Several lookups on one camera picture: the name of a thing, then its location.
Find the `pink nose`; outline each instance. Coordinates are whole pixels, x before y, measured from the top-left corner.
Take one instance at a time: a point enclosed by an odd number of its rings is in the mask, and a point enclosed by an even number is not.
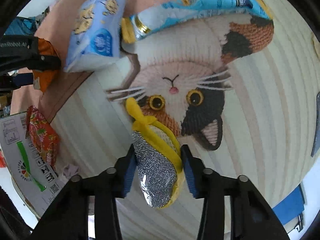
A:
[[[172,87],[172,88],[169,89],[169,93],[170,94],[174,95],[174,94],[176,94],[178,92],[179,92],[179,89],[177,87]]]

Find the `yellow eye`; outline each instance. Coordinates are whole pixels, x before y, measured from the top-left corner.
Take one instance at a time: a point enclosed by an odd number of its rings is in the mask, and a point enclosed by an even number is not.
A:
[[[199,106],[203,102],[203,94],[199,90],[190,90],[187,94],[187,101],[189,105]]]
[[[165,105],[165,99],[162,96],[151,96],[149,105],[153,110],[161,110]]]

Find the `white whisker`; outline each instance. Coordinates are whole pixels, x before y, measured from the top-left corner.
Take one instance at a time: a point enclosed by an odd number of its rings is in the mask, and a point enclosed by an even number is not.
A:
[[[133,93],[133,94],[127,95],[127,96],[125,96],[125,97],[113,99],[112,101],[115,102],[115,101],[120,101],[120,100],[127,99],[127,98],[132,98],[132,97],[137,96],[137,95],[140,95],[140,94],[142,94],[142,93],[145,93],[145,90],[140,90],[140,91],[138,91],[138,92],[135,92],[135,93]]]
[[[225,79],[218,79],[218,80],[213,80],[213,81],[200,81],[198,84],[215,84],[215,83],[222,83],[227,80],[230,80],[231,77],[225,78]]]
[[[229,71],[229,70],[227,69],[227,70],[222,71],[222,72],[217,73],[217,74],[213,74],[213,75],[206,76],[206,77],[201,77],[201,78],[199,78],[199,79],[197,79],[197,80],[206,80],[206,79],[208,79],[208,78],[219,77],[219,76],[222,76],[222,75],[226,74],[228,71]]]
[[[134,88],[128,88],[128,89],[122,89],[122,90],[116,90],[116,91],[111,91],[111,94],[117,94],[117,93],[123,93],[123,92],[129,92],[129,91],[135,91],[135,90],[141,90],[144,89],[145,87],[134,87]]]
[[[138,102],[139,100],[143,99],[146,96],[146,93],[143,93],[141,96],[139,96],[136,101]]]
[[[201,86],[198,85],[198,88],[203,88],[203,89],[209,89],[209,90],[232,90],[232,87],[227,87],[227,88],[215,88],[215,87],[206,87],[206,86]]]

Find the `round table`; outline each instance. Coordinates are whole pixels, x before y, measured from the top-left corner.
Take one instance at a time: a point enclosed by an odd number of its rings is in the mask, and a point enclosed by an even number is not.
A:
[[[223,176],[247,175],[273,207],[318,156],[312,158],[311,151],[320,64],[312,31],[299,13],[286,0],[264,1],[275,16],[273,41],[229,64],[234,89],[225,92],[221,146],[204,150],[192,136],[179,142]],[[95,176],[126,155],[132,120],[123,103],[108,100],[107,91],[123,88],[136,73],[124,57],[94,72],[57,112],[51,125],[61,138],[58,173],[72,163],[83,177]],[[172,206],[153,209],[135,176],[130,193],[117,204],[124,239],[195,239],[203,200],[193,199],[185,183]],[[225,231],[230,231],[228,204]]]

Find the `screw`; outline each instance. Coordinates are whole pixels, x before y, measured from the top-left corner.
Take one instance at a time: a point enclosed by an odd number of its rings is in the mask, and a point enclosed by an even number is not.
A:
[[[116,173],[116,171],[117,171],[117,170],[116,170],[114,167],[111,167],[111,168],[108,168],[108,169],[107,169],[107,173],[108,173],[108,174],[114,174],[114,173]]]
[[[248,177],[245,176],[245,175],[240,175],[240,176],[238,177],[238,179],[239,179],[240,181],[242,181],[242,182],[247,182],[247,181],[249,180]]]
[[[70,180],[72,182],[78,182],[81,180],[81,176],[80,175],[73,175]]]
[[[203,169],[203,173],[204,173],[204,174],[208,174],[208,175],[210,175],[210,174],[212,174],[212,173],[213,173],[213,170],[212,170],[212,169],[210,169],[210,168],[205,168],[205,169]]]

